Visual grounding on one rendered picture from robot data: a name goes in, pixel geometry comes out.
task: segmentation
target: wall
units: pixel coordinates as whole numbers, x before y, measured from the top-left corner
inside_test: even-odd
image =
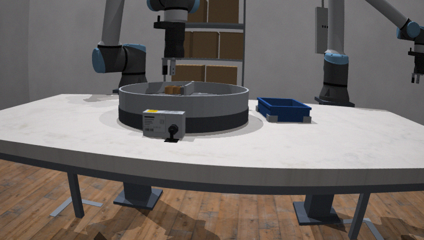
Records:
[[[424,26],[422,0],[389,2]],[[1,0],[1,109],[58,94],[110,94],[117,87],[120,73],[96,73],[91,62],[105,3]],[[317,103],[324,74],[324,55],[315,54],[315,7],[320,6],[320,0],[247,0],[244,86],[250,99]],[[153,28],[158,14],[163,19],[145,0],[127,0],[122,18],[120,41],[147,47],[149,82],[163,80],[165,31]],[[413,47],[397,39],[396,27],[366,1],[346,0],[350,101],[424,125],[424,82],[411,83],[414,57],[408,51]]]

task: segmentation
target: robotic arm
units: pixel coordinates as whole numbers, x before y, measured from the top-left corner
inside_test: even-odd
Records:
[[[119,88],[146,83],[146,47],[140,44],[122,44],[120,39],[125,0],[106,0],[101,41],[92,52],[92,65],[97,73],[122,72]],[[154,23],[165,29],[165,57],[184,57],[184,32],[188,12],[199,8],[199,0],[147,0],[152,11],[164,11],[165,21]]]
[[[415,68],[412,82],[419,83],[424,75],[424,27],[405,17],[386,0],[366,0],[397,26],[397,38],[414,41]],[[344,53],[345,1],[328,0],[328,49],[324,55],[324,83],[319,97],[319,104],[354,107],[349,102],[348,68],[349,57]]]

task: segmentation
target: shelf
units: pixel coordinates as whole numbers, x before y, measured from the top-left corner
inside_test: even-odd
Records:
[[[172,60],[172,57],[162,57],[162,60]],[[224,59],[224,58],[195,58],[195,57],[184,57],[175,58],[175,60],[201,60],[201,61],[228,61],[228,62],[243,62],[242,59]]]
[[[186,29],[244,29],[242,23],[186,22]]]

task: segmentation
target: blue bin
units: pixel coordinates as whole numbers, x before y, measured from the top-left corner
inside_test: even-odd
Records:
[[[278,116],[278,122],[300,122],[304,121],[304,117],[309,117],[312,110],[311,107],[290,98],[257,98],[258,111],[265,118],[267,114],[270,116]]]

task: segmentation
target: white tabletop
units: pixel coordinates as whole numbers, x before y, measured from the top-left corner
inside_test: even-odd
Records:
[[[385,110],[305,103],[311,123],[248,123],[178,143],[118,120],[117,95],[61,94],[0,111],[0,153],[165,180],[241,186],[424,183],[424,126]]]

